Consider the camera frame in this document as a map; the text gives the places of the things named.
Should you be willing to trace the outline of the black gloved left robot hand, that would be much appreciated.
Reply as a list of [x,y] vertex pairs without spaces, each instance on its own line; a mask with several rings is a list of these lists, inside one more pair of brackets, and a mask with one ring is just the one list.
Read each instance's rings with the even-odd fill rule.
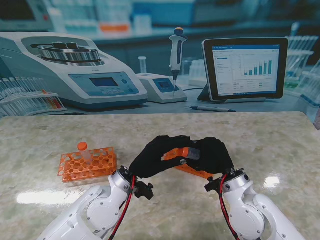
[[192,141],[189,136],[157,136],[148,143],[143,151],[135,158],[129,167],[129,171],[141,179],[153,177],[161,172],[183,165],[187,162],[185,158],[180,156],[170,160],[162,160],[162,157],[165,154],[173,149],[195,147],[196,142]]

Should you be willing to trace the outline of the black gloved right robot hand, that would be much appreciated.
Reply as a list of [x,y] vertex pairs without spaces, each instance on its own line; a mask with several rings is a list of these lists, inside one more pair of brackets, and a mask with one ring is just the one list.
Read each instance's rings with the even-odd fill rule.
[[187,165],[196,171],[205,171],[210,174],[225,174],[234,168],[226,145],[215,137],[206,137],[192,141],[186,137],[181,145],[183,148],[193,148],[200,151],[198,160],[187,160]]

